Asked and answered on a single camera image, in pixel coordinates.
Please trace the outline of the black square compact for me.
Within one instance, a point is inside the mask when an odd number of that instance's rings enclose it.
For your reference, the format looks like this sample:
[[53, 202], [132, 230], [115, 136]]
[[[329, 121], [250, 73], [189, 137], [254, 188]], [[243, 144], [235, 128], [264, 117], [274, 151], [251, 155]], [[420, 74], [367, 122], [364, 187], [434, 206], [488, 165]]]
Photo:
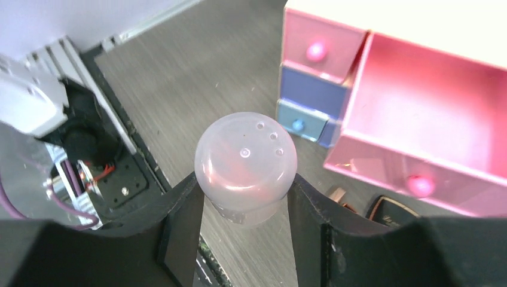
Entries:
[[371, 203], [365, 217], [379, 224], [397, 228], [410, 223], [420, 215], [397, 200], [378, 196]]

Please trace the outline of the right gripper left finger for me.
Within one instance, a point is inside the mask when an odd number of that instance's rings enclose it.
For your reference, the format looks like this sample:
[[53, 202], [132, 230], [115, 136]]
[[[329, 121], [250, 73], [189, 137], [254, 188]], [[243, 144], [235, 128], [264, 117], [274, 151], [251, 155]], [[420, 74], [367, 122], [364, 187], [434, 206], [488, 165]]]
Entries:
[[96, 231], [1, 221], [2, 286], [191, 286], [204, 195], [194, 174]]

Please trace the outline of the translucent plastic jar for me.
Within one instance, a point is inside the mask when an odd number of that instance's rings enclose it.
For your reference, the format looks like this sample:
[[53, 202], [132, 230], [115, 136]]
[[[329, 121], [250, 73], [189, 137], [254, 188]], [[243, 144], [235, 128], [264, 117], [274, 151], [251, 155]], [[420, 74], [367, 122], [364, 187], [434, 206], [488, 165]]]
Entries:
[[198, 141], [199, 186], [228, 221], [259, 225], [279, 209], [297, 173], [297, 150], [274, 119], [237, 112], [212, 123]]

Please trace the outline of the white drawer organizer box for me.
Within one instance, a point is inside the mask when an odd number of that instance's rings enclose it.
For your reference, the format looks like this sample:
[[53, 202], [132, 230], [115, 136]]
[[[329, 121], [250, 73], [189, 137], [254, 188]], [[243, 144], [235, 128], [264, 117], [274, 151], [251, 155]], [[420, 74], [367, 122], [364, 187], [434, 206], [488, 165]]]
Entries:
[[506, 69], [506, 1], [288, 1], [286, 7]]

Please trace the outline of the purple drawer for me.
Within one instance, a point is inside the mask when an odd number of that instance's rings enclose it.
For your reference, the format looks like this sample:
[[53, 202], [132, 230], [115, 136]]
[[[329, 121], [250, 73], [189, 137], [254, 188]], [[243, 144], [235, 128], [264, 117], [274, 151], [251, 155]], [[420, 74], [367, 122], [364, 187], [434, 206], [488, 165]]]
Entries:
[[282, 66], [280, 97], [297, 105], [315, 109], [329, 116], [317, 143], [330, 148], [339, 136], [344, 108], [349, 101], [349, 89], [310, 74]]

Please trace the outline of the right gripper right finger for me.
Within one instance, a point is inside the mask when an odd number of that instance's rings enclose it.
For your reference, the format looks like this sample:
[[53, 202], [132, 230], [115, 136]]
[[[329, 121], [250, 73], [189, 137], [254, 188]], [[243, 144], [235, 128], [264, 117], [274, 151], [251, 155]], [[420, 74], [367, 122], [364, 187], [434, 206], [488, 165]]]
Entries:
[[429, 217], [389, 228], [297, 175], [288, 192], [300, 286], [505, 286], [506, 220]]

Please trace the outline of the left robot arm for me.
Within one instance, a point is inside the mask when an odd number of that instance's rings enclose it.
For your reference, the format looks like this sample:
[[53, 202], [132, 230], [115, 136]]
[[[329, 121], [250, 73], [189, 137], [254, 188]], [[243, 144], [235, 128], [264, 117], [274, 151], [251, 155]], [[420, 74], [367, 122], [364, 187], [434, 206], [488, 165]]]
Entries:
[[65, 86], [57, 77], [1, 55], [1, 122], [42, 138], [67, 122]]

